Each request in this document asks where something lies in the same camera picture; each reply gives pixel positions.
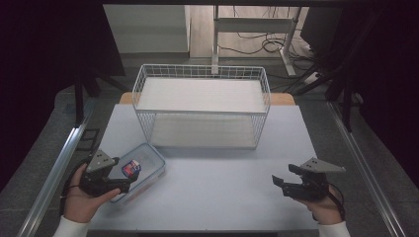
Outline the metal rail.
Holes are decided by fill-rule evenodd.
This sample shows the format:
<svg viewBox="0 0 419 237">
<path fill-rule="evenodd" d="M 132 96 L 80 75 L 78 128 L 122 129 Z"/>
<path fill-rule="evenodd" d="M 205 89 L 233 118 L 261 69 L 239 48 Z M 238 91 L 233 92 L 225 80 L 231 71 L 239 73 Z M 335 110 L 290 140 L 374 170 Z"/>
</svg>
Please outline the metal rail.
<svg viewBox="0 0 419 237">
<path fill-rule="evenodd" d="M 48 176 L 43 183 L 32 208 L 23 222 L 16 237 L 34 237 L 46 213 L 46 210 L 58 188 L 71 157 L 80 141 L 82 134 L 89 122 L 97 100 L 88 99 L 83 106 L 82 120 L 78 126 L 74 126 L 57 156 Z"/>
<path fill-rule="evenodd" d="M 360 175 L 362 176 L 367 189 L 369 190 L 374 203 L 377 206 L 378 212 L 383 219 L 383 222 L 391 237 L 408 237 L 404 231 L 401 222 L 386 197 L 384 191 L 379 185 L 371 167 L 369 166 L 364 153 L 361 151 L 354 135 L 346 128 L 345 124 L 341 121 L 341 112 L 339 108 L 333 103 L 327 102 L 326 106 L 335 120 L 335 123 L 351 153 L 351 156 L 357 165 Z"/>
</svg>

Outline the white power strip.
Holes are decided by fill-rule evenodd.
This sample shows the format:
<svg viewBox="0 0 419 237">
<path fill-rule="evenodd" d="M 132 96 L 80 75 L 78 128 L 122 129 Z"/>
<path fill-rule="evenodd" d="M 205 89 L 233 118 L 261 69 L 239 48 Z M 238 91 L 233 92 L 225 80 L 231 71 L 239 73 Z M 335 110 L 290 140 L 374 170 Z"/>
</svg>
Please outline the white power strip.
<svg viewBox="0 0 419 237">
<path fill-rule="evenodd" d="M 305 85 L 311 84 L 312 82 L 316 81 L 319 77 L 321 76 L 320 73 L 318 72 L 313 72 L 311 75 L 309 75 L 304 81 L 303 83 Z"/>
</svg>

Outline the black stand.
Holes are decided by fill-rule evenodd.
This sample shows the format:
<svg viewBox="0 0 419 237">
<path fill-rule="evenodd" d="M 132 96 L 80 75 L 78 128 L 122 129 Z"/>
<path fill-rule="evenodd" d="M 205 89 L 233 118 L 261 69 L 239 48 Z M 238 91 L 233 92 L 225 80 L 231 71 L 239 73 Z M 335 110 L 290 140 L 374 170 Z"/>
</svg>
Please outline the black stand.
<svg viewBox="0 0 419 237">
<path fill-rule="evenodd" d="M 123 85 L 112 76 L 101 72 L 97 68 L 89 67 L 78 69 L 74 75 L 75 127 L 79 127 L 83 123 L 85 117 L 87 117 L 87 112 L 84 108 L 83 91 L 86 90 L 87 94 L 93 98 L 96 98 L 101 94 L 101 89 L 96 81 L 97 78 L 100 78 L 124 93 L 128 91 L 127 86 Z"/>
<path fill-rule="evenodd" d="M 336 101 L 340 95 L 343 95 L 343 104 L 341 112 L 341 122 L 348 132 L 351 128 L 351 107 L 352 95 L 354 91 L 354 76 L 355 62 L 359 57 L 362 46 L 377 23 L 377 19 L 381 14 L 380 9 L 369 9 L 365 14 L 365 18 L 359 25 L 349 33 L 346 38 L 331 52 L 326 53 L 313 66 L 309 68 L 309 72 L 314 71 L 321 63 L 330 59 L 334 54 L 341 53 L 342 59 L 339 60 L 339 65 L 333 70 L 320 76 L 316 81 L 303 86 L 293 92 L 294 96 L 303 95 L 320 85 L 330 81 L 331 84 L 324 93 L 324 97 L 328 102 Z"/>
</svg>

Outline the white cabinet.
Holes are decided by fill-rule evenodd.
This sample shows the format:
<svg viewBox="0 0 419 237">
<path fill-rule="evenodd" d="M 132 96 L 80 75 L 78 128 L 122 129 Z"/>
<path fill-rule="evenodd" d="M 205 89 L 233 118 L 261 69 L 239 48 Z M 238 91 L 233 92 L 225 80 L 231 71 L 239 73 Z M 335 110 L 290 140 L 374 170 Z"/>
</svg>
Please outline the white cabinet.
<svg viewBox="0 0 419 237">
<path fill-rule="evenodd" d="M 120 53 L 190 51 L 188 5 L 105 5 Z"/>
</svg>

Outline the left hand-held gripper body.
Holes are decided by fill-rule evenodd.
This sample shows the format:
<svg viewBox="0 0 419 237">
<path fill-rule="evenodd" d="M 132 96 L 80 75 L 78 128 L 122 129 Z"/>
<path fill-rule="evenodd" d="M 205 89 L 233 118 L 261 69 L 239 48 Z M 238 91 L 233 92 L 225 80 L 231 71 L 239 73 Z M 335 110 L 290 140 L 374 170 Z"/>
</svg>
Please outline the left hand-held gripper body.
<svg viewBox="0 0 419 237">
<path fill-rule="evenodd" d="M 130 188 L 129 179 L 109 178 L 115 166 L 113 158 L 98 149 L 89 160 L 86 170 L 82 174 L 79 188 L 92 197 L 99 197 L 114 189 L 120 189 L 122 194 L 126 194 Z"/>
</svg>

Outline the person's left hand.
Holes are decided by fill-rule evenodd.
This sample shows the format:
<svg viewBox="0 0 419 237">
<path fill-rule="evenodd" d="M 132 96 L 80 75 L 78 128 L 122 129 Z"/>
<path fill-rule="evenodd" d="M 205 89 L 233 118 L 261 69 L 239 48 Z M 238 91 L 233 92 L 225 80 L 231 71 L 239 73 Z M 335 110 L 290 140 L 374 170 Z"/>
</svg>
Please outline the person's left hand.
<svg viewBox="0 0 419 237">
<path fill-rule="evenodd" d="M 121 193 L 120 189 L 111 190 L 99 197 L 91 197 L 79 188 L 80 179 L 87 165 L 81 165 L 74 173 L 65 197 L 63 216 L 78 223 L 88 223 L 99 207 Z"/>
</svg>

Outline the clear plastic container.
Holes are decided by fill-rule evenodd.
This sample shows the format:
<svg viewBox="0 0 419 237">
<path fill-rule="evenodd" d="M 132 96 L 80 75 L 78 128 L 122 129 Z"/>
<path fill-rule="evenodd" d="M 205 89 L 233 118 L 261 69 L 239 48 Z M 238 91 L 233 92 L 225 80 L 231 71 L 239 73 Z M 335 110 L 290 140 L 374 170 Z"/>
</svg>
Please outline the clear plastic container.
<svg viewBox="0 0 419 237">
<path fill-rule="evenodd" d="M 130 184 L 129 191 L 126 194 L 114 197 L 112 203 L 119 205 L 128 204 L 155 183 L 165 172 L 166 162 L 164 157 L 152 145 L 142 143 L 120 159 L 119 164 L 112 170 L 109 178 L 126 178 L 122 172 L 122 166 L 130 160 L 138 161 L 141 166 L 138 179 Z"/>
</svg>

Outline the small red blue packet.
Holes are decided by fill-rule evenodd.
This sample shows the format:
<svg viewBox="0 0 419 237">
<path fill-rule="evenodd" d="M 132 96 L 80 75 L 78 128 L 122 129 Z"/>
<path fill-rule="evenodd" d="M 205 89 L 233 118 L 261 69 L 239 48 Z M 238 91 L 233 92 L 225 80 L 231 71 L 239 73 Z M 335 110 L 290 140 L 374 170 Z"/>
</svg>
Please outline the small red blue packet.
<svg viewBox="0 0 419 237">
<path fill-rule="evenodd" d="M 137 176 L 141 171 L 141 166 L 138 161 L 130 160 L 122 166 L 122 172 L 127 177 Z"/>
</svg>

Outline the person's right hand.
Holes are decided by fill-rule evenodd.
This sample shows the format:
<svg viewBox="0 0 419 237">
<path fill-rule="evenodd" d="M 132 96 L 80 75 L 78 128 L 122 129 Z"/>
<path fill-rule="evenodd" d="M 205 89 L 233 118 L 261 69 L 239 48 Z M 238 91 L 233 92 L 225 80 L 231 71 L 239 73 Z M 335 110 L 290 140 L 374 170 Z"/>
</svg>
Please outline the person's right hand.
<svg viewBox="0 0 419 237">
<path fill-rule="evenodd" d="M 298 202 L 304 204 L 321 225 L 334 225 L 343 221 L 338 206 L 331 197 L 318 201 L 299 199 Z"/>
</svg>

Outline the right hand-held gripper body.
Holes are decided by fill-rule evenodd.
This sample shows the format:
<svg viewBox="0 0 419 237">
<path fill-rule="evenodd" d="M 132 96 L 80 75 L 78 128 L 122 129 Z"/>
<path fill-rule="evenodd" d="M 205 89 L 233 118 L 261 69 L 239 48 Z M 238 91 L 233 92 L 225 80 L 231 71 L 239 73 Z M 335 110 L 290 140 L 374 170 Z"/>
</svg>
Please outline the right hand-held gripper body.
<svg viewBox="0 0 419 237">
<path fill-rule="evenodd" d="M 299 165 L 304 170 L 300 184 L 285 183 L 287 186 L 283 189 L 285 197 L 302 199 L 308 201 L 322 200 L 329 192 L 329 182 L 327 173 L 344 173 L 346 169 L 326 161 L 310 158 L 308 161 Z"/>
</svg>

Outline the white desk frame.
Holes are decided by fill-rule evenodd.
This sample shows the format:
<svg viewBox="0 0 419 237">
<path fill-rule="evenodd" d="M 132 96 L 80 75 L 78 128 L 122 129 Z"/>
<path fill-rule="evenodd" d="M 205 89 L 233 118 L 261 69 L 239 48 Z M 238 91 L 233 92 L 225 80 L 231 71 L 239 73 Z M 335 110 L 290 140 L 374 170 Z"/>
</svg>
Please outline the white desk frame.
<svg viewBox="0 0 419 237">
<path fill-rule="evenodd" d="M 213 6 L 213 45 L 211 53 L 211 73 L 218 73 L 218 34 L 219 33 L 262 33 L 285 34 L 284 45 L 280 49 L 281 59 L 290 77 L 295 77 L 290 60 L 290 47 L 299 20 L 301 7 L 297 7 L 293 16 L 287 19 L 262 19 L 262 18 L 221 18 L 219 7 Z"/>
</svg>

